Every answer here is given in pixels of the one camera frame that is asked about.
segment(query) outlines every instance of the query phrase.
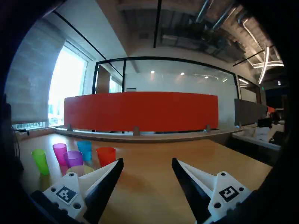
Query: red partition panel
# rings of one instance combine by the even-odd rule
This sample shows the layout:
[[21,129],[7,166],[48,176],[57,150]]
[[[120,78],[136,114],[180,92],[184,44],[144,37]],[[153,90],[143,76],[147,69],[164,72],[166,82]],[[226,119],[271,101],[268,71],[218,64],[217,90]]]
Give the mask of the red partition panel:
[[269,107],[269,106],[267,106],[267,107],[268,107],[268,112],[269,112],[269,113],[273,113],[273,112],[275,112],[275,109],[274,109],[274,108]]
[[65,99],[64,124],[100,131],[187,131],[218,127],[217,96],[196,93],[101,93]]

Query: orange plastic cup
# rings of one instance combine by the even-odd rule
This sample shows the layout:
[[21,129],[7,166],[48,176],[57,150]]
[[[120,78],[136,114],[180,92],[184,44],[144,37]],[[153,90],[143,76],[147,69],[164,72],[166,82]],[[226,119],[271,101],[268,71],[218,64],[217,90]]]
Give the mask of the orange plastic cup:
[[112,147],[101,147],[96,150],[102,167],[116,160],[116,150]]

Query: yellow plastic cup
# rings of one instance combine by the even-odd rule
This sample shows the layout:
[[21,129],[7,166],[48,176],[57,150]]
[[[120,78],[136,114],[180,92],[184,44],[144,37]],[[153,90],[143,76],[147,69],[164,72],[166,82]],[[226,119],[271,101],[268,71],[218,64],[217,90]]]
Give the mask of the yellow plastic cup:
[[93,172],[93,168],[89,166],[74,166],[67,170],[67,173],[74,172],[78,175],[78,177],[83,176],[85,174],[89,174],[90,172]]

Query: purple plastic cup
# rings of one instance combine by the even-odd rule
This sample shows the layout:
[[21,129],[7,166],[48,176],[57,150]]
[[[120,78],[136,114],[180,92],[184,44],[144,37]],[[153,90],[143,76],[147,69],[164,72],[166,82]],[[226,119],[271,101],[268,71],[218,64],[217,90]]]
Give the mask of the purple plastic cup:
[[67,145],[64,143],[57,143],[53,145],[53,150],[57,161],[60,165],[65,166],[66,162],[64,160],[63,154],[67,152]]
[[83,166],[82,153],[79,151],[68,151],[63,154],[63,157],[67,163],[68,168],[74,166]]

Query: ceiling light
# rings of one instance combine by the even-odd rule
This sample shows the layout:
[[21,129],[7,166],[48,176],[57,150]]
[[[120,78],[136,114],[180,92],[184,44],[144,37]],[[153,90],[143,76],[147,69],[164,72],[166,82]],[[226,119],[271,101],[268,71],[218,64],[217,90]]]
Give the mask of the ceiling light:
[[241,78],[239,78],[239,81],[248,84],[248,82],[246,82],[245,80],[243,80],[243,79],[241,79]]
[[[280,63],[280,64],[282,64],[282,61],[271,61],[271,62],[268,62],[268,63]],[[264,64],[264,63],[261,62],[261,63],[253,64],[252,66],[263,65],[263,64]]]
[[259,77],[259,84],[261,84],[263,77],[265,75],[267,65],[268,65],[268,60],[269,60],[269,47],[266,47],[266,54],[265,54],[265,60],[264,60],[264,66],[261,72],[261,76]]
[[[282,66],[284,67],[284,64],[270,64],[270,65],[267,65],[267,67],[271,67],[271,66]],[[253,68],[262,68],[263,65],[258,65],[258,66],[255,66]]]

